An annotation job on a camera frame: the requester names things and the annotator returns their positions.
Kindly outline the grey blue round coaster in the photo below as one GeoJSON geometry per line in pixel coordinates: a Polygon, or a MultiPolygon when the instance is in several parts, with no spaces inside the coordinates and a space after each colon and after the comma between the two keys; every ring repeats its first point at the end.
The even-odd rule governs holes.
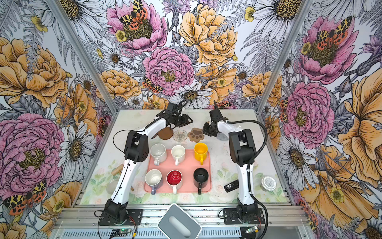
{"type": "Polygon", "coordinates": [[[226,136],[225,134],[219,132],[216,136],[216,138],[220,141],[229,141],[229,138],[228,136],[226,136]]]}

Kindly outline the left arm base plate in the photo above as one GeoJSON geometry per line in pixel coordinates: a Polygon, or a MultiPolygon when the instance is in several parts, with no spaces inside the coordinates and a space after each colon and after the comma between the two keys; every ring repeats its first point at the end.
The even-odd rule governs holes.
{"type": "Polygon", "coordinates": [[[142,209],[126,209],[125,213],[122,214],[122,219],[117,220],[106,213],[102,213],[98,224],[100,226],[140,226],[142,214],[142,209]]]}

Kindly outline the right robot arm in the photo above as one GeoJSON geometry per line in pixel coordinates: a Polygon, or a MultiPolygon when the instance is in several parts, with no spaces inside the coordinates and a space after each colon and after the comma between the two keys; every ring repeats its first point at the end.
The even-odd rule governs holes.
{"type": "Polygon", "coordinates": [[[238,219],[242,222],[249,222],[258,216],[258,200],[253,195],[251,183],[253,163],[265,147],[267,140],[264,139],[262,146],[257,150],[252,131],[234,126],[245,122],[255,123],[262,129],[266,129],[264,125],[253,119],[229,121],[215,104],[214,109],[210,111],[210,122],[204,124],[203,133],[216,137],[220,132],[228,137],[230,157],[238,170],[239,194],[236,207],[238,219]]]}

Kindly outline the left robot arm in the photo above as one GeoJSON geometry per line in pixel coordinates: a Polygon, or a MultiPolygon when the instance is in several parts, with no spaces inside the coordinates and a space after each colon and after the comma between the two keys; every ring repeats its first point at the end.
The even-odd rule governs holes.
{"type": "Polygon", "coordinates": [[[130,187],[134,181],[137,169],[149,157],[149,139],[159,131],[173,124],[175,127],[182,127],[193,122],[182,110],[186,102],[169,103],[167,108],[156,115],[156,118],[147,126],[140,130],[130,130],[121,152],[125,161],[121,176],[110,199],[104,206],[102,217],[121,225],[127,219],[126,207],[130,193],[130,187]]]}

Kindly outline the dark brown round coaster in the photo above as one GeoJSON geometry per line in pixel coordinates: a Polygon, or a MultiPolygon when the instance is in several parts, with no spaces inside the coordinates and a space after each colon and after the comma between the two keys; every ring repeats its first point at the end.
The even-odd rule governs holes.
{"type": "Polygon", "coordinates": [[[170,128],[170,127],[166,127],[166,128],[164,128],[164,129],[162,129],[162,130],[160,130],[160,131],[158,132],[158,136],[159,136],[162,140],[168,140],[168,139],[170,139],[170,138],[173,136],[173,134],[174,134],[174,131],[173,131],[173,129],[170,128]]]}

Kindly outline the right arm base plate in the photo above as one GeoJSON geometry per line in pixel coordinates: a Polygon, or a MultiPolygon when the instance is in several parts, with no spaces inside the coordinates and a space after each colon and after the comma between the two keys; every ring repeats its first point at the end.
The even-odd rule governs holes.
{"type": "Polygon", "coordinates": [[[249,215],[241,215],[236,208],[224,208],[222,218],[226,225],[256,224],[265,225],[265,214],[261,208],[249,215]]]}

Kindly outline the white patterned round coaster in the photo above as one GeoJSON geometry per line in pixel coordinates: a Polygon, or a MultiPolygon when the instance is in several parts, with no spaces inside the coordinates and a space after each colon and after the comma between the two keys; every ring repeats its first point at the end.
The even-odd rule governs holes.
{"type": "Polygon", "coordinates": [[[173,139],[177,142],[184,142],[188,138],[188,133],[185,130],[176,130],[173,134],[173,139]]]}

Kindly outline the paw shaped cork coaster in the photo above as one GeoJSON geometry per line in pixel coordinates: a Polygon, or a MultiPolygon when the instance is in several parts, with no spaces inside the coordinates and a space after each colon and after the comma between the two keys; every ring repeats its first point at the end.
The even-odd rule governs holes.
{"type": "Polygon", "coordinates": [[[191,142],[198,143],[205,138],[205,135],[202,129],[194,127],[188,132],[188,138],[191,142]]]}

